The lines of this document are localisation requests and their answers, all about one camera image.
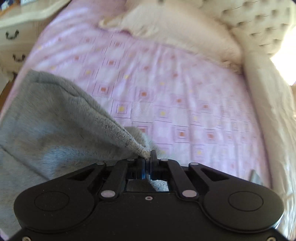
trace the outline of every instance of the bed sheet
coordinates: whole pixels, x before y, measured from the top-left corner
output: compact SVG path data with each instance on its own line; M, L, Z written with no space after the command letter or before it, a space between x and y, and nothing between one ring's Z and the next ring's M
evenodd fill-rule
M65 77L124 126L149 135L164 154L243 179L252 169L270 187L261 130L244 79L170 46L98 27L124 0L72 0L31 51L4 106L29 69Z

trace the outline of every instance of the metal drawer handle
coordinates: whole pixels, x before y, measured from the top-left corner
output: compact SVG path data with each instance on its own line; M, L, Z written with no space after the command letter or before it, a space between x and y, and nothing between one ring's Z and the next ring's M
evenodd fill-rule
M12 58L15 62L18 62L18 63L21 63L21 62L24 62L25 58L26 58L26 55L22 55L22 58L16 58L15 54L12 55Z
M8 40L16 39L19 33L20 33L20 32L19 32L18 30L16 30L16 31L15 31L15 35L12 36L12 37L9 37L9 36L8 36L8 35L9 35L9 32L6 32L6 34L5 34L5 35L6 35L6 39L8 39Z

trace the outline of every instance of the gray blanket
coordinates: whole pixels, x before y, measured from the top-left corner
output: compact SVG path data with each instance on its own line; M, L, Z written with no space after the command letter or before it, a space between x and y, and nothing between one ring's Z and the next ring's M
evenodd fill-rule
M95 162L149 158L152 149L75 84L30 71L0 124L0 228L8 236L20 228L13 202L23 190Z

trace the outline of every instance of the headboard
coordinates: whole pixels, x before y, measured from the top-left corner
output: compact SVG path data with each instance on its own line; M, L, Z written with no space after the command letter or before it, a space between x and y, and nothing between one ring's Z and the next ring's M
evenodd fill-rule
M274 55L293 24L296 4L292 0L187 0L207 15L239 27L251 35L265 53Z

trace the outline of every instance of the nightstand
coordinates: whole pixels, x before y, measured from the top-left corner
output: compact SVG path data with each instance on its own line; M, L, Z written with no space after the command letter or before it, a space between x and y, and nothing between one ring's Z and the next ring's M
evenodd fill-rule
M0 67L18 73L42 30L71 0L37 0L0 17Z

